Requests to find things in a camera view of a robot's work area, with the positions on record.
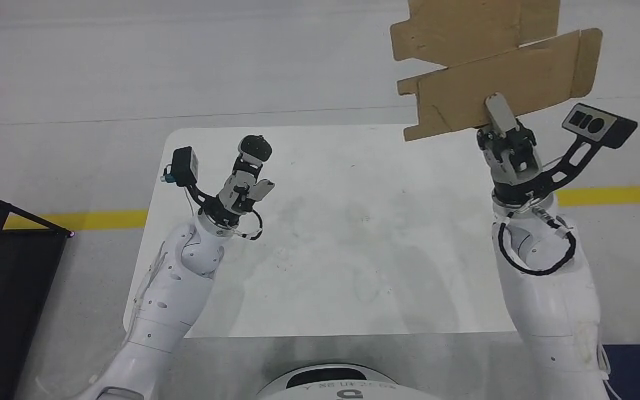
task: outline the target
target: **cardboard flap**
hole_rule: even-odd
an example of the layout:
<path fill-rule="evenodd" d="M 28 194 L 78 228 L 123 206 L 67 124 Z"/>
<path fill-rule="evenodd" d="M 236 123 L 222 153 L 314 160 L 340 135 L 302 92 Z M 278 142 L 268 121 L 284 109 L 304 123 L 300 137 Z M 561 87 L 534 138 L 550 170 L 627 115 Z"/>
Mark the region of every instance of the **cardboard flap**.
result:
<path fill-rule="evenodd" d="M 393 57 L 453 66 L 555 36 L 560 0 L 409 0 L 391 26 Z"/>
<path fill-rule="evenodd" d="M 584 97 L 591 93 L 596 79 L 601 47 L 602 31 L 600 29 L 592 28 L 582 31 L 571 97 Z"/>
<path fill-rule="evenodd" d="M 558 34 L 560 0 L 521 0 L 520 44 Z"/>
<path fill-rule="evenodd" d="M 586 95 L 593 85 L 602 33 L 568 33 L 494 57 L 399 82 L 415 90 L 418 127 L 405 131 L 415 140 L 489 123 L 484 100 L 501 92 L 514 114 L 522 115 Z"/>

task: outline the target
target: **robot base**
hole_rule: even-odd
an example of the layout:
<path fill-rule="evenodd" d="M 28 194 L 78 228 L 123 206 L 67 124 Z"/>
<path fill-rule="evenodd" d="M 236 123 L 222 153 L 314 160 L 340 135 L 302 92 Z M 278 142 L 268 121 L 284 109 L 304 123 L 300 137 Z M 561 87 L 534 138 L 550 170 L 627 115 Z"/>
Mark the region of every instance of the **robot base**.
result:
<path fill-rule="evenodd" d="M 370 368 L 352 364 L 323 364 L 291 371 L 262 389 L 258 400 L 370 399 L 440 400 L 397 385 Z"/>

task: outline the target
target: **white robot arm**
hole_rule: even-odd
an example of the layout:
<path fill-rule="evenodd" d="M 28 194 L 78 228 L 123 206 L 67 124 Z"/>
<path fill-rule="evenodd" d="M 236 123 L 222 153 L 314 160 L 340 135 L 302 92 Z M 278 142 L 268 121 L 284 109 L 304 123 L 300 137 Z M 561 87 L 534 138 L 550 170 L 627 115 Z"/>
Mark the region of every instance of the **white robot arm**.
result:
<path fill-rule="evenodd" d="M 515 119 L 506 99 L 498 93 L 486 106 L 492 124 L 478 132 L 478 144 L 495 185 L 498 272 L 509 315 L 534 359 L 540 394 L 546 400 L 609 400 L 598 294 L 577 229 L 558 215 L 553 192 L 578 176 L 600 148 L 620 147 L 637 124 L 578 104 L 563 123 L 578 135 L 576 142 L 543 171 L 533 132 Z M 583 144 L 590 149 L 573 164 Z"/>
<path fill-rule="evenodd" d="M 174 152 L 171 171 L 163 180 L 185 187 L 200 209 L 190 222 L 177 226 L 162 243 L 135 296 L 134 312 L 123 346 L 100 377 L 76 396 L 78 400 L 157 398 L 158 379 L 171 354 L 204 308 L 224 244 L 235 234 L 255 240 L 262 219 L 253 205 L 274 187 L 257 182 L 271 147 L 261 136 L 247 136 L 220 193 L 209 196 L 196 186 L 198 161 L 190 147 Z M 260 230 L 253 235 L 236 230 L 239 218 L 256 214 Z"/>

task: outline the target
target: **white tabletop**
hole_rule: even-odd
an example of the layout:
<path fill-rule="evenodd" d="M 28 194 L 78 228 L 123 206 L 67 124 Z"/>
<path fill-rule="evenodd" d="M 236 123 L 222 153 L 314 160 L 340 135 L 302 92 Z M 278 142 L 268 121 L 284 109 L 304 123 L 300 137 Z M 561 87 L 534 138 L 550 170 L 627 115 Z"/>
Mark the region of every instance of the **white tabletop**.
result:
<path fill-rule="evenodd" d="M 190 218 L 161 183 L 192 146 L 215 194 L 237 145 L 261 134 L 276 183 L 256 209 L 265 233 L 234 238 L 187 337 L 513 331 L 491 244 L 491 180 L 475 133 L 405 143 L 403 125 L 182 129 L 165 144 L 131 282 L 132 299 L 168 232 Z M 253 216 L 241 229 L 251 230 Z"/>

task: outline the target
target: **yellow floor stripe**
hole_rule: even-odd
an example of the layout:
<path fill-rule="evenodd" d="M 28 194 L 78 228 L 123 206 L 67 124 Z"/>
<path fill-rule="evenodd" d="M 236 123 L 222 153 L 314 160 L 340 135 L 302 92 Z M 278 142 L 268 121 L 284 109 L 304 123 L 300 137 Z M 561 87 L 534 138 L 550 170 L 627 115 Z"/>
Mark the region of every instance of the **yellow floor stripe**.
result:
<path fill-rule="evenodd" d="M 640 204 L 640 186 L 558 191 L 563 207 Z M 148 210 L 95 211 L 70 214 L 41 215 L 46 220 L 72 231 L 144 228 Z M 5 229 L 33 229 L 38 224 L 12 215 Z"/>
<path fill-rule="evenodd" d="M 40 215 L 40 217 L 71 231 L 143 228 L 147 221 L 147 210 L 95 211 L 70 214 Z M 5 229 L 33 229 L 40 225 L 12 215 Z"/>
<path fill-rule="evenodd" d="M 640 186 L 559 190 L 558 202 L 562 207 L 640 204 Z"/>

